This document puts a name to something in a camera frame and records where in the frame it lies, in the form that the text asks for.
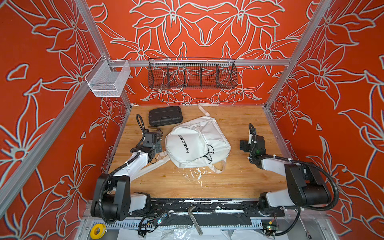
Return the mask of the white backpack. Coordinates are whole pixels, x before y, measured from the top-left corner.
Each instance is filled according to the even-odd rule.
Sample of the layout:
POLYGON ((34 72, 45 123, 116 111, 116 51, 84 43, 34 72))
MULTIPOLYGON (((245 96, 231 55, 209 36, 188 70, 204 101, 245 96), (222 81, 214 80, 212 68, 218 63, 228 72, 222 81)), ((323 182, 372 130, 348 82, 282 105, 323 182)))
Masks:
POLYGON ((231 145, 221 131, 218 122, 204 106, 198 104, 203 117, 182 123, 172 129, 165 139, 165 151, 158 161, 139 171, 137 179, 171 161, 181 169, 208 167, 220 174, 226 167, 231 145))

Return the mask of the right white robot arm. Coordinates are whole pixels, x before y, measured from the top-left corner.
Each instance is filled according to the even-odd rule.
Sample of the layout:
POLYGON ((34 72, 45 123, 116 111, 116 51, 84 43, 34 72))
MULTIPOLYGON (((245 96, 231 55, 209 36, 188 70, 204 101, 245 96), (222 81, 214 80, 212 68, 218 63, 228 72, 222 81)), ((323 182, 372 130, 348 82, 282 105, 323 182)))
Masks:
POLYGON ((284 190, 260 194, 257 209, 262 215, 270 215, 279 208, 304 208, 328 211, 339 202, 337 184, 324 169, 307 162, 294 161, 276 155, 268 155, 264 137, 249 124, 249 139, 240 141, 240 150, 248 153, 251 164, 286 178, 284 190))

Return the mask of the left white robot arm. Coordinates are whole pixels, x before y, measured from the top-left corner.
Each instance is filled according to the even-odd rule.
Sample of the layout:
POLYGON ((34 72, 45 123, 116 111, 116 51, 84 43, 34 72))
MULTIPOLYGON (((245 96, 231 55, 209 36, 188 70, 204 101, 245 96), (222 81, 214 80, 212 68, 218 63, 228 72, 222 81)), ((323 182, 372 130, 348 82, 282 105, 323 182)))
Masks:
POLYGON ((148 164, 154 164, 156 154, 162 151, 161 131, 151 132, 145 127, 141 115, 136 120, 142 138, 131 149, 132 156, 109 174, 101 174, 96 183, 91 216, 101 218, 106 224, 122 221, 130 214, 149 215, 151 196, 147 193, 131 193, 131 182, 148 164))

